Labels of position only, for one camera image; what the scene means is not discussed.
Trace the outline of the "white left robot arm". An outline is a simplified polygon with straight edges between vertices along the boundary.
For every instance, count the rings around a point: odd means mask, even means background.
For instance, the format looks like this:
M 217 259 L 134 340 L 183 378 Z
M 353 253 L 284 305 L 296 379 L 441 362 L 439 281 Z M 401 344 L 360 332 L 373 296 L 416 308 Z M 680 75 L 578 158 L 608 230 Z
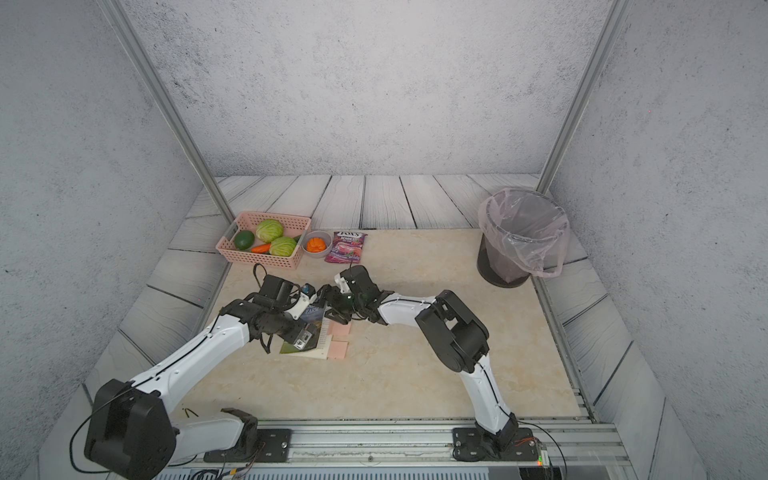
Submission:
M 82 423 L 84 457 L 125 479 L 152 479 L 167 466 L 203 455 L 216 462 L 250 462 L 261 453 L 258 420 L 237 408 L 215 418 L 174 423 L 186 394 L 229 355 L 274 336 L 303 347 L 311 334 L 300 317 L 316 299 L 310 285 L 266 275 L 260 289 L 224 306 L 217 318 L 154 367 L 128 381 L 113 379 L 96 393 Z

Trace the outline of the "blue Animal Farm book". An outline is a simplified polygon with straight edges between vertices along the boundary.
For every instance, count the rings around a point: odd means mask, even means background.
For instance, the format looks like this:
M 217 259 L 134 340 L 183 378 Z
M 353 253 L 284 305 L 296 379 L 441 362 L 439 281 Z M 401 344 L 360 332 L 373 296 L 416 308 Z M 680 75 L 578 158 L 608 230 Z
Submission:
M 326 360 L 330 349 L 332 335 L 329 333 L 330 320 L 325 317 L 323 307 L 309 306 L 299 317 L 306 330 L 311 334 L 303 349 L 298 349 L 290 343 L 283 342 L 280 354 L 296 358 Z

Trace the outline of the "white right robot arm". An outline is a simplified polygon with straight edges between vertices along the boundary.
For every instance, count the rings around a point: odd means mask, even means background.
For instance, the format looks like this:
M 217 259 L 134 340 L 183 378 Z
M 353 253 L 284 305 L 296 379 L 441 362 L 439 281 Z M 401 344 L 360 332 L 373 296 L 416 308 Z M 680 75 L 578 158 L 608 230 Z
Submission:
M 452 291 L 409 297 L 381 290 L 362 265 L 353 265 L 320 288 L 326 317 L 341 324 L 367 320 L 420 329 L 437 358 L 459 374 L 472 402 L 479 445 L 498 458 L 513 443 L 519 423 L 499 392 L 490 363 L 489 331 Z

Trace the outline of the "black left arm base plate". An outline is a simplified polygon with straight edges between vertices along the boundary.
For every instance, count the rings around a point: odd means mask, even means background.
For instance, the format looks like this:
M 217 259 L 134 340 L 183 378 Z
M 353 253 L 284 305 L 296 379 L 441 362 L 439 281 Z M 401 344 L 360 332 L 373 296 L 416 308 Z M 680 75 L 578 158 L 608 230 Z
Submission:
M 236 444 L 226 450 L 203 455 L 205 463 L 284 463 L 287 461 L 293 431 L 291 429 L 251 428 Z

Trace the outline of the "pink sticky note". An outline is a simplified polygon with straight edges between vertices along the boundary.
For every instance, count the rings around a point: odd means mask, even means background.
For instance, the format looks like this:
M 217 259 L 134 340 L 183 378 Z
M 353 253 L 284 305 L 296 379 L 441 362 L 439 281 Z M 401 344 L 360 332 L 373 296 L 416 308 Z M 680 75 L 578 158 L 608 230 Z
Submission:
M 351 324 L 340 324 L 335 321 L 330 321 L 328 334 L 333 336 L 348 336 L 350 334 L 351 327 Z
M 348 343 L 346 341 L 332 340 L 329 344 L 327 358 L 329 360 L 342 360 L 346 358 Z

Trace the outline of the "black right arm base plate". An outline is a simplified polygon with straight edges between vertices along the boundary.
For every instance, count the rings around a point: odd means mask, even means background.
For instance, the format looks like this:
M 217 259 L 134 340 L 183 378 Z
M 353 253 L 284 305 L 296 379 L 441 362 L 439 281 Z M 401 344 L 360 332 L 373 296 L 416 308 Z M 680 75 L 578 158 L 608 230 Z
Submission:
M 538 440 L 527 428 L 512 428 L 491 434 L 479 426 L 452 430 L 452 457 L 461 462 L 538 462 Z

